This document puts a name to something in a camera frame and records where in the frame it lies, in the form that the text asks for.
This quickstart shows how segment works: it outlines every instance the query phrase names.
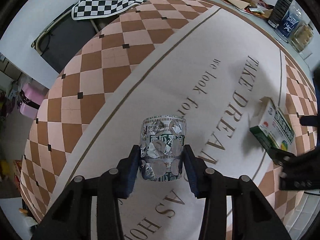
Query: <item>silver foil blister pack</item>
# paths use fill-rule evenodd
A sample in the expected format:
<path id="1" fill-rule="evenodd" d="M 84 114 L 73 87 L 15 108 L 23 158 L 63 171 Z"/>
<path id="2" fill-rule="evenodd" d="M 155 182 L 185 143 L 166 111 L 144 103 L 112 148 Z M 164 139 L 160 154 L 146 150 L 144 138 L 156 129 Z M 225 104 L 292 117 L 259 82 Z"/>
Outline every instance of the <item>silver foil blister pack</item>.
<path id="1" fill-rule="evenodd" d="M 153 181 L 181 178 L 186 119 L 175 115 L 147 118 L 141 127 L 139 167 Z"/>

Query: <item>table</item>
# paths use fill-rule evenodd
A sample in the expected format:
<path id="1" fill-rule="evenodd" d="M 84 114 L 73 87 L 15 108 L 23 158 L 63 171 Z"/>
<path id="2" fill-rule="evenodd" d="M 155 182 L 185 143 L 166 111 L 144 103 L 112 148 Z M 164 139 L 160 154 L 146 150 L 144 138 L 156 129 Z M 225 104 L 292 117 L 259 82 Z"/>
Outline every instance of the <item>table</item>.
<path id="1" fill-rule="evenodd" d="M 60 73 L 43 101 L 30 130 L 21 173 L 23 197 L 38 220 L 47 211 L 74 147 L 112 93 L 159 44 L 213 5 L 237 15 L 284 52 L 287 70 L 285 115 L 296 133 L 296 151 L 303 154 L 314 148 L 315 129 L 301 127 L 298 118 L 316 114 L 314 88 L 292 56 L 265 30 L 211 0 L 151 0 L 139 10 L 133 8 L 121 15 L 93 37 Z M 140 31 L 139 36 L 130 38 L 136 45 L 124 42 L 124 33 L 131 31 Z M 278 190 L 276 178 L 280 170 L 270 164 L 259 189 L 285 223 L 302 193 Z"/>

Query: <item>colorful logo on box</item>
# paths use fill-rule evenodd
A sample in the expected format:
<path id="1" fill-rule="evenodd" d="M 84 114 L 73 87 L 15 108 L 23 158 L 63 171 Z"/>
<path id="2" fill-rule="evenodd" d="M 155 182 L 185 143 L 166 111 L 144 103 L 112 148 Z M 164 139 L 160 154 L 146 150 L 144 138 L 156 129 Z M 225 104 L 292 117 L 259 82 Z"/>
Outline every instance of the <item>colorful logo on box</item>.
<path id="1" fill-rule="evenodd" d="M 288 143 L 286 141 L 282 141 L 280 149 L 283 151 L 287 151 L 288 150 Z"/>

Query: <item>brown and pink checkered pattern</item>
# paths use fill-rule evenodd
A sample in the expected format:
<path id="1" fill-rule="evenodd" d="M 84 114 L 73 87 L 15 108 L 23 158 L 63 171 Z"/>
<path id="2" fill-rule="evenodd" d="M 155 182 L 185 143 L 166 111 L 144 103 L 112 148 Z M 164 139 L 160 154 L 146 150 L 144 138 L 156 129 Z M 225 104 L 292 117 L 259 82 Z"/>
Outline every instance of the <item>brown and pink checkered pattern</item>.
<path id="1" fill-rule="evenodd" d="M 108 97 L 159 44 L 213 5 L 224 8 L 209 0 L 150 0 L 122 14 L 71 59 L 40 106 L 26 143 L 22 195 L 38 221 L 69 155 Z M 288 85 L 286 114 L 301 154 L 314 147 L 316 131 L 301 127 L 297 113 L 316 113 L 316 98 L 296 64 L 286 60 L 288 78 L 295 81 L 294 91 Z M 278 190 L 279 170 L 270 165 L 259 188 L 285 220 L 299 201 L 296 192 Z"/>

